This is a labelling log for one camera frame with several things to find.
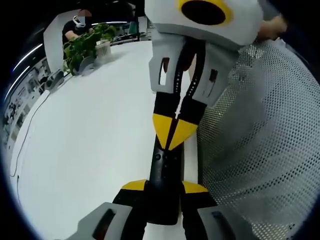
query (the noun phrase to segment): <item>desk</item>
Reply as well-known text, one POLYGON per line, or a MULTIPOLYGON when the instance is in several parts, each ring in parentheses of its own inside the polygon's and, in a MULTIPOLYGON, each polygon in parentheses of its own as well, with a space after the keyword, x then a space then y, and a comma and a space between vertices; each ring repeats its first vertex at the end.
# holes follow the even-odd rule
MULTIPOLYGON (((52 94, 45 91, 30 111, 35 113, 32 121, 28 115, 17 137, 10 168, 13 175, 17 166, 17 174, 11 184, 44 239, 69 237, 80 219, 112 202, 124 184, 149 177, 156 97, 149 80, 152 43, 132 42, 111 51, 113 62, 72 77, 52 94)), ((189 83, 186 72, 182 91, 189 83)), ((184 155, 184 179, 196 183, 195 135, 186 141, 184 155)), ((148 224, 144 239, 185 239, 181 221, 176 226, 148 224)))

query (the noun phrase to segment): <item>gray cover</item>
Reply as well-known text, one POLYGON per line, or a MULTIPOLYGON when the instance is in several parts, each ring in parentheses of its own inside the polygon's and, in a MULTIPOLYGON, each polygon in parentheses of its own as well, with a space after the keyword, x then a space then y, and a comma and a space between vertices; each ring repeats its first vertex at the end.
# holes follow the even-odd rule
POLYGON ((241 50, 197 131, 200 182, 263 240, 288 240, 320 192, 320 86, 276 42, 241 50))

